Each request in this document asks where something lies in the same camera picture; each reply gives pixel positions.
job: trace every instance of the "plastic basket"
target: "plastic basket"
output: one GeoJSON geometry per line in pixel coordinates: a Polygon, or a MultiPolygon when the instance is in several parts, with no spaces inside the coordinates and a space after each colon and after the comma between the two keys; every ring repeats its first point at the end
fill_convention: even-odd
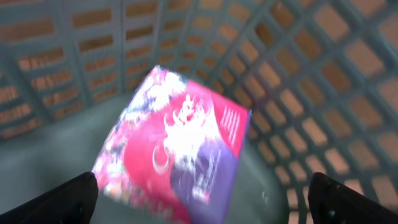
{"type": "Polygon", "coordinates": [[[398,207],[398,2],[0,1],[0,138],[135,89],[156,64],[253,109],[284,222],[311,175],[398,207]]]}

